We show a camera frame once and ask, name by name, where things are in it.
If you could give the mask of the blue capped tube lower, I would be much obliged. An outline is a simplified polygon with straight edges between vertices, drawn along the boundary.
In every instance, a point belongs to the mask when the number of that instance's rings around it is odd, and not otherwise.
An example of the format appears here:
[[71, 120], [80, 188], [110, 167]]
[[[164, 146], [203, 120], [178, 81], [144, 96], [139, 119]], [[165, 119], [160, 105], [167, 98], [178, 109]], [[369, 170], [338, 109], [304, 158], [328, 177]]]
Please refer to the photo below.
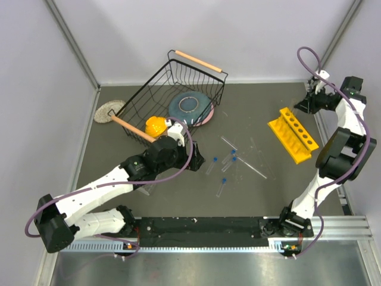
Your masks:
[[220, 186], [218, 188], [218, 191], [216, 193], [216, 197], [219, 198], [221, 196], [221, 193], [223, 192], [223, 189], [224, 189], [224, 187], [226, 185], [226, 182], [227, 182], [227, 179], [223, 178], [222, 181], [221, 181], [221, 184], [220, 184]]

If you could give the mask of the long glass test tube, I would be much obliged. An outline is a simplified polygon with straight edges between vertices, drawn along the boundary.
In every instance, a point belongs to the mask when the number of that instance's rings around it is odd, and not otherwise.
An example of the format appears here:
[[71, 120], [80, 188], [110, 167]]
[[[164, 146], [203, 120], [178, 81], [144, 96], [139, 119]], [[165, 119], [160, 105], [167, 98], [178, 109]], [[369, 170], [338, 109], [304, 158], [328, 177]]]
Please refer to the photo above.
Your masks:
[[262, 167], [262, 165], [260, 165], [259, 163], [251, 163], [250, 161], [244, 159], [242, 156], [240, 155], [236, 155], [236, 158], [242, 162], [245, 166], [247, 166], [248, 168], [250, 168], [252, 171], [254, 171], [256, 174], [258, 174], [259, 176], [261, 176], [263, 179], [267, 179], [268, 176], [267, 174], [265, 173], [264, 171], [264, 168]]

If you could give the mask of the blue capped tube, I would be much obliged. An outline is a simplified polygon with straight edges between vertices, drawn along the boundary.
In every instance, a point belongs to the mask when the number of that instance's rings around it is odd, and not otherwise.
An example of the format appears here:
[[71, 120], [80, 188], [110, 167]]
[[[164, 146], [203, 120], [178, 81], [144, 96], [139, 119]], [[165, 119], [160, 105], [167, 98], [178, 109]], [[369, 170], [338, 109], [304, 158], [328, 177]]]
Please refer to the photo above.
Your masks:
[[227, 171], [227, 169], [232, 166], [235, 162], [236, 162], [236, 157], [233, 157], [228, 163], [226, 163], [223, 168], [221, 169], [221, 171], [224, 173]]
[[235, 156], [236, 150], [231, 150], [231, 152], [223, 159], [222, 164], [226, 164], [229, 160], [231, 160]]
[[227, 182], [227, 179], [223, 178], [222, 181], [221, 181], [221, 184], [220, 184], [220, 186], [218, 188], [218, 191], [216, 193], [216, 197], [219, 198], [221, 196], [221, 193], [223, 192], [223, 189], [224, 189], [224, 187], [226, 185], [226, 182]]
[[211, 164], [209, 165], [207, 171], [205, 172], [206, 175], [209, 175], [211, 171], [213, 170], [214, 166], [216, 165], [216, 162], [218, 161], [217, 157], [214, 157]]

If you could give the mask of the yellow and brown bowl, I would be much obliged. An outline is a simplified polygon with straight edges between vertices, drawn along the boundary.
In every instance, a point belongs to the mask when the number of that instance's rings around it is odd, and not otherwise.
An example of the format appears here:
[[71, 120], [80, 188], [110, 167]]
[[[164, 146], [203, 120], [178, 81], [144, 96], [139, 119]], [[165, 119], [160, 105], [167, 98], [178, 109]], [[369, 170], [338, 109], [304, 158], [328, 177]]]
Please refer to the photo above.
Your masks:
[[145, 133], [153, 138], [161, 136], [167, 130], [165, 117], [150, 117], [145, 123]]

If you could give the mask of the woven round coaster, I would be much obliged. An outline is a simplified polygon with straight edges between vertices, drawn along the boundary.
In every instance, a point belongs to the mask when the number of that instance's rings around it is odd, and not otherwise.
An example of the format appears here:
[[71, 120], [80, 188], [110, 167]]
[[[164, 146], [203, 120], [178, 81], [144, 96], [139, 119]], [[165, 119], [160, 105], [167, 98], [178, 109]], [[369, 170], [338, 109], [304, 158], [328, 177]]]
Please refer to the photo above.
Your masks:
[[101, 105], [93, 116], [96, 123], [104, 124], [112, 121], [111, 116], [115, 116], [126, 104], [123, 100], [112, 100]]

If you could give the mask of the blue capped tube upper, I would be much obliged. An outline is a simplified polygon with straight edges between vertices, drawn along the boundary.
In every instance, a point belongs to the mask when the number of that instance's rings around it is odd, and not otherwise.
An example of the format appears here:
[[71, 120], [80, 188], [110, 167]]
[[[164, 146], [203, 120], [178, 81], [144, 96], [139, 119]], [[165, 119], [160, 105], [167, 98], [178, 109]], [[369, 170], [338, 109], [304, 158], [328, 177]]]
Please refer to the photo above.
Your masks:
[[235, 156], [236, 150], [231, 150], [231, 152], [223, 159], [222, 164], [226, 164], [229, 160], [231, 160]]

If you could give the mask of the yellow test tube rack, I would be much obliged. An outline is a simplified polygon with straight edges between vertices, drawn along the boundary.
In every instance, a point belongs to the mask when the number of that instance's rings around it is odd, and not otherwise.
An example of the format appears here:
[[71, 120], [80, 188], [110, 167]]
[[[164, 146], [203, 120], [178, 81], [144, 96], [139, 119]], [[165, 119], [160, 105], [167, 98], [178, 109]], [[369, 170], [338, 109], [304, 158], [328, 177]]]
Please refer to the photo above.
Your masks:
[[288, 107], [279, 112], [280, 116], [268, 122], [268, 126], [296, 164], [309, 160], [319, 145]]

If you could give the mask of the short glass test tube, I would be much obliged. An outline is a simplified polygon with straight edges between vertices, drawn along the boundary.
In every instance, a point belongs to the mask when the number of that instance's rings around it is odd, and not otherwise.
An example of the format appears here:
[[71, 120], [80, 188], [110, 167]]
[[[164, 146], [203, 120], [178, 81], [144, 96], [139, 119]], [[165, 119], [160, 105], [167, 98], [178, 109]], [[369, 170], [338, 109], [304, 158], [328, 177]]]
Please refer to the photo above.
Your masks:
[[234, 143], [230, 142], [226, 137], [221, 136], [221, 140], [223, 140], [226, 144], [231, 146], [234, 150], [238, 150], [237, 146]]

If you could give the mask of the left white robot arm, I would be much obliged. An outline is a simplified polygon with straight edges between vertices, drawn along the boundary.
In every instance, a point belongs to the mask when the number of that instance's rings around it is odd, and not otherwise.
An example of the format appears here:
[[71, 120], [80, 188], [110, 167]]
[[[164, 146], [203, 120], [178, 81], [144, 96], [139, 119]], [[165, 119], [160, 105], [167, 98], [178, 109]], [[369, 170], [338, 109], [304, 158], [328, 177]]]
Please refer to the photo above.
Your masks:
[[177, 140], [162, 136], [144, 152], [128, 157], [81, 189], [56, 198], [44, 195], [38, 201], [33, 221], [46, 251], [59, 252], [73, 241], [93, 235], [131, 235], [135, 218], [126, 206], [100, 213], [93, 210], [143, 185], [159, 183], [158, 175], [169, 169], [196, 172], [204, 161], [196, 142], [189, 153]]

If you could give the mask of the blue capped tube far left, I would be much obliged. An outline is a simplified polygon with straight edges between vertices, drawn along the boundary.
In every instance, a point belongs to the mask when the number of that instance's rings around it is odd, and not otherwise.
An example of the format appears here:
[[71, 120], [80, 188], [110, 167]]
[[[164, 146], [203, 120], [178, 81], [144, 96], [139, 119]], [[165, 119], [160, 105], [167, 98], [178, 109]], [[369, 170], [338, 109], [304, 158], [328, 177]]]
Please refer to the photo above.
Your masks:
[[214, 166], [216, 165], [216, 162], [218, 161], [217, 157], [214, 157], [211, 164], [209, 165], [207, 171], [205, 172], [206, 175], [209, 175], [211, 171], [213, 170]]

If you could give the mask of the clear acrylic tube rack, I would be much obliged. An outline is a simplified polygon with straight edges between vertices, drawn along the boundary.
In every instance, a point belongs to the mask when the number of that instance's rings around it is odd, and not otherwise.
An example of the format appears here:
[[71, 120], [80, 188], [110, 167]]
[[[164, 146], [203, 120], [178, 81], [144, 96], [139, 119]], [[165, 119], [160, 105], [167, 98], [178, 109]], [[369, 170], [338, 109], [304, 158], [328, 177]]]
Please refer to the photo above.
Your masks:
[[156, 187], [157, 187], [157, 184], [141, 185], [138, 188], [138, 191], [141, 192], [144, 195], [150, 196], [150, 195], [152, 195], [154, 193]]

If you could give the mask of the blue ceramic plate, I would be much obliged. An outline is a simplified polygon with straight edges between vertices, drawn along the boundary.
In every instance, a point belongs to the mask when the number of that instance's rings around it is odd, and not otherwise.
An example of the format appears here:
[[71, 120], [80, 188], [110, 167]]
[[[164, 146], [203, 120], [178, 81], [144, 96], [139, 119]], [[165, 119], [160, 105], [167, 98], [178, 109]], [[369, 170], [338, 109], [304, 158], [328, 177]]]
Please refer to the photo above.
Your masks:
[[171, 100], [168, 115], [192, 126], [208, 116], [212, 105], [212, 101], [202, 92], [183, 92]]

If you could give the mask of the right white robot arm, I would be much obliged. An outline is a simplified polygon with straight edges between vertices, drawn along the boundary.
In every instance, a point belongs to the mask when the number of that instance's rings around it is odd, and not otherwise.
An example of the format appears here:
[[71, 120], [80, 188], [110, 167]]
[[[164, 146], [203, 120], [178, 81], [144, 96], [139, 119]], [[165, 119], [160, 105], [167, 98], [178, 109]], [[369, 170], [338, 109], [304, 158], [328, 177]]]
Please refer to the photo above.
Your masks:
[[286, 237], [309, 236], [311, 218], [320, 204], [336, 188], [358, 176], [377, 145], [363, 125], [367, 99], [361, 94], [361, 78], [348, 76], [338, 91], [329, 94], [324, 83], [314, 77], [308, 84], [305, 98], [294, 107], [307, 114], [334, 111], [338, 126], [317, 157], [315, 177], [281, 212], [277, 226]]

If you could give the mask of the blue capped tube middle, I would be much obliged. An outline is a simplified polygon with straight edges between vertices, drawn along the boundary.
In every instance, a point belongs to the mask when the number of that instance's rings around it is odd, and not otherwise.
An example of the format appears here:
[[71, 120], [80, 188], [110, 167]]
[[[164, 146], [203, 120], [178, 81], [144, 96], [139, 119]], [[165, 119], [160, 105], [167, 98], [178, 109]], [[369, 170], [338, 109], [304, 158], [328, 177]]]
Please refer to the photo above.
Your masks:
[[228, 163], [226, 163], [223, 168], [221, 169], [221, 171], [224, 173], [227, 171], [227, 169], [232, 166], [235, 162], [236, 162], [236, 157], [233, 157]]

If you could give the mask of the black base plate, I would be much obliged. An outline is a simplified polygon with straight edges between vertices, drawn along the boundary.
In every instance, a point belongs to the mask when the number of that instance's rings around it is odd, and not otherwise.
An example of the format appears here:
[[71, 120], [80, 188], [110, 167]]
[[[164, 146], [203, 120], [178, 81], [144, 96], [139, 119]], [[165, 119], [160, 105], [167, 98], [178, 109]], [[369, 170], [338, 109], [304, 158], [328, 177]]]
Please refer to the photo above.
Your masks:
[[286, 229], [278, 218], [143, 217], [108, 237], [137, 238], [142, 247], [259, 247], [268, 238], [311, 238], [312, 226]]

